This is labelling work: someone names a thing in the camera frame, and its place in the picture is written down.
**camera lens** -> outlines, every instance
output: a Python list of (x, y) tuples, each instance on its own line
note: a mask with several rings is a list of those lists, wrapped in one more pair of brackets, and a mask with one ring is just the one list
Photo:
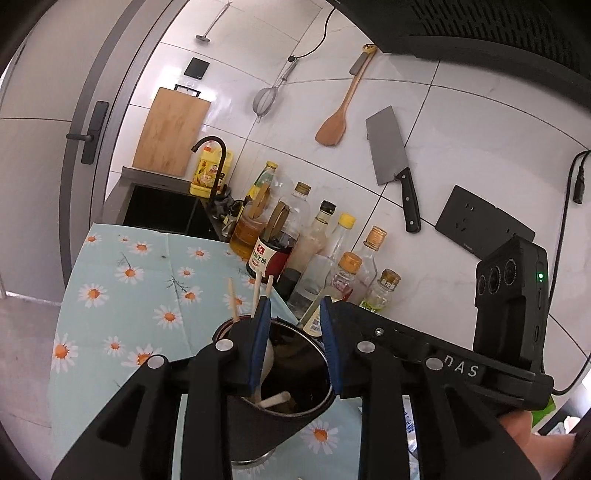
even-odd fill
[(515, 281), (515, 277), (517, 276), (517, 265), (515, 265), (515, 260), (512, 258), (505, 264), (505, 283), (509, 285), (513, 285)]
[(491, 293), (496, 293), (499, 291), (499, 286), (501, 285), (501, 271), (499, 267), (494, 266), (491, 268), (491, 273), (488, 275), (488, 290)]
[(484, 293), (484, 289), (486, 288), (486, 278), (484, 275), (481, 275), (478, 279), (478, 286), (476, 287), (478, 291), (478, 295), (482, 295)]

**vent grille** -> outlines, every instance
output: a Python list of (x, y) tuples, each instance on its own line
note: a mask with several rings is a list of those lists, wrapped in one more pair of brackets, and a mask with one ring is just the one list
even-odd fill
[(587, 79), (572, 43), (545, 11), (508, 1), (413, 0), (411, 7), (425, 35), (487, 40), (554, 60)]

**meat cleaver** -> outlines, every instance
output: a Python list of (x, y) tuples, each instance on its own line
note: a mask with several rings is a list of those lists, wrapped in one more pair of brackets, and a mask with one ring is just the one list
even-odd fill
[(404, 151), (400, 127), (392, 106), (386, 107), (366, 121), (369, 148), (374, 162), (375, 178), (378, 185), (397, 180), (402, 184), (402, 209), (406, 231), (421, 231), (421, 215), (418, 211), (417, 194), (413, 177)]

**wooden spatula on wall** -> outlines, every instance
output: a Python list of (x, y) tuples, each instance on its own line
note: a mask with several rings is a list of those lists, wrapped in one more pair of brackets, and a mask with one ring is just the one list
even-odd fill
[(365, 69), (369, 65), (369, 62), (374, 57), (375, 53), (378, 51), (378, 48), (375, 45), (365, 45), (363, 47), (363, 52), (367, 54), (367, 58), (361, 68), (353, 78), (351, 82), (351, 86), (347, 91), (347, 95), (345, 95), (345, 99), (343, 103), (341, 103), (339, 109), (330, 117), (326, 119), (326, 121), (322, 124), (322, 127), (316, 133), (316, 141), (320, 145), (325, 145), (327, 147), (334, 147), (338, 145), (340, 139), (343, 138), (343, 134), (345, 133), (345, 129), (347, 128), (347, 120), (345, 114), (347, 112), (347, 107), (351, 103), (353, 98), (353, 94), (359, 85), (359, 81), (365, 72)]

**knife handle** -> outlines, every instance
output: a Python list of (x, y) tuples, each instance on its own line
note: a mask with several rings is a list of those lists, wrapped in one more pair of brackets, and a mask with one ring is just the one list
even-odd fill
[(418, 211), (417, 192), (414, 191), (410, 168), (406, 167), (396, 175), (396, 179), (402, 183), (402, 209), (407, 232), (419, 233), (421, 231), (421, 214)]

